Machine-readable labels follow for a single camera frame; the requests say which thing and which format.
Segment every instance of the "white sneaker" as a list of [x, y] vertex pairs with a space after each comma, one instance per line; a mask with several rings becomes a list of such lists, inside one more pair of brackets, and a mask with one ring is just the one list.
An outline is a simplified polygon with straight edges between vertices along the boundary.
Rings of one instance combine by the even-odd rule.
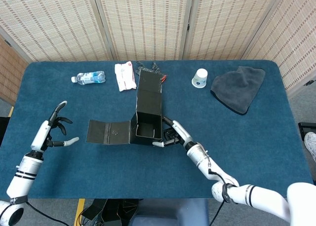
[[304, 137], [304, 144], [316, 162], [316, 134], [309, 132]]

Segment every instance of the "blue table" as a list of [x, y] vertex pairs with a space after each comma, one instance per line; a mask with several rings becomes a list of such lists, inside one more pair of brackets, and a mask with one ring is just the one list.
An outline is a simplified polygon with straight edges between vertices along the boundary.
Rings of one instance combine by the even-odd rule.
[[[12, 118], [0, 148], [0, 198], [41, 125], [57, 104], [68, 104], [60, 116], [67, 137], [54, 129], [54, 140], [79, 136], [75, 145], [49, 148], [30, 191], [31, 198], [190, 198], [212, 197], [208, 181], [181, 145], [105, 146], [86, 143], [90, 119], [130, 120], [137, 90], [119, 92], [117, 62], [38, 62], [24, 74]], [[286, 195], [293, 182], [312, 182], [300, 138], [277, 65], [265, 60], [157, 61], [168, 74], [162, 85], [162, 111], [179, 121], [212, 158], [241, 185], [253, 184]], [[246, 115], [238, 115], [210, 94], [217, 75], [238, 66], [262, 68], [265, 80]], [[207, 86], [196, 89], [191, 79], [208, 70]], [[79, 85], [79, 72], [105, 71], [106, 83]]]

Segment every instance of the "robotic arm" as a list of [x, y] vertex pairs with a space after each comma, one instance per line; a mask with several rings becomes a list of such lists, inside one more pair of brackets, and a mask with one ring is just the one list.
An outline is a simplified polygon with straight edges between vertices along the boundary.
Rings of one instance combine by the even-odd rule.
[[19, 222], [24, 212], [24, 204], [28, 201], [29, 190], [42, 165], [43, 153], [47, 147], [69, 146], [78, 141], [75, 137], [69, 141], [52, 141], [51, 129], [59, 127], [66, 135], [65, 127], [60, 123], [73, 123], [65, 117], [57, 117], [59, 111], [66, 106], [67, 101], [61, 102], [54, 110], [50, 118], [42, 123], [32, 144], [31, 152], [23, 156], [17, 167], [16, 173], [6, 191], [10, 202], [0, 201], [0, 226], [13, 226]]
[[[306, 222], [313, 222], [313, 214], [304, 213], [304, 217], [300, 216], [299, 210], [302, 212], [310, 212], [312, 207], [308, 207], [306, 201], [311, 198], [316, 200], [315, 186], [307, 183], [295, 183], [288, 188], [289, 203], [277, 192], [253, 185], [239, 186], [237, 180], [225, 173], [208, 155], [204, 147], [194, 142], [189, 133], [177, 122], [167, 117], [162, 118], [169, 129], [164, 131], [166, 142], [153, 142], [154, 146], [165, 147], [172, 144], [180, 143], [187, 151], [187, 156], [199, 168], [204, 176], [209, 180], [216, 180], [212, 186], [212, 195], [219, 202], [245, 204], [259, 210], [274, 214], [279, 218], [291, 223], [292, 226], [307, 225]], [[306, 190], [313, 191], [314, 194], [306, 193]], [[300, 206], [295, 203], [307, 195], [309, 199], [305, 200]]]

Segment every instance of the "white paper cup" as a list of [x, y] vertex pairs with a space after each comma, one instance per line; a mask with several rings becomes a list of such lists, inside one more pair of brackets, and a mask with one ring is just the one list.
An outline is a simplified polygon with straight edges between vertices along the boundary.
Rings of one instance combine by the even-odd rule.
[[207, 79], [207, 70], [206, 69], [198, 69], [196, 75], [192, 79], [192, 85], [195, 88], [204, 88], [206, 86]]

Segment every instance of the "gray towel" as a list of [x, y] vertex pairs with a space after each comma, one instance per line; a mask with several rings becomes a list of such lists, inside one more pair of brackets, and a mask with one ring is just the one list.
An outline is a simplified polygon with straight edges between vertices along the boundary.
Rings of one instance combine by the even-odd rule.
[[215, 77], [211, 93], [226, 107], [244, 115], [256, 96], [265, 74], [263, 69], [238, 67], [235, 72]]

